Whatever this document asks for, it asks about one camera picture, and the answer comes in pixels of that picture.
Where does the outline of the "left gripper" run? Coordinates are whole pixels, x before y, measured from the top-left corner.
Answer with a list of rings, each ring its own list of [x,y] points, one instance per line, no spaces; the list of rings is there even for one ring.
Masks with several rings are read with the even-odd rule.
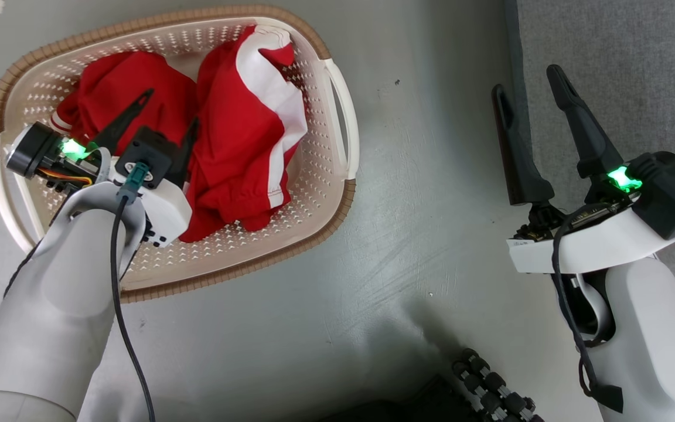
[[[12,142],[6,168],[26,180],[40,179],[64,194],[49,228],[63,232],[93,209],[120,219],[131,247],[166,247],[188,229],[185,198],[190,158],[198,139],[193,118],[180,142],[147,125],[129,126],[155,89],[147,89],[113,118],[87,146],[41,122],[28,125]]]

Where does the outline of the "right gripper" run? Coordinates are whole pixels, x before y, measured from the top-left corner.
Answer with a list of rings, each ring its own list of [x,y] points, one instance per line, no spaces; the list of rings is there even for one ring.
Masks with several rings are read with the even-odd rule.
[[[591,273],[652,256],[675,243],[675,233],[664,238],[638,216],[641,182],[627,176],[624,159],[562,67],[551,64],[546,74],[555,104],[570,125],[579,157],[578,175],[597,176],[591,179],[593,197],[583,211],[570,217],[555,208],[554,189],[536,168],[504,87],[493,86],[491,100],[509,202],[531,207],[528,223],[508,240],[516,270],[551,274],[557,250],[561,273]]]

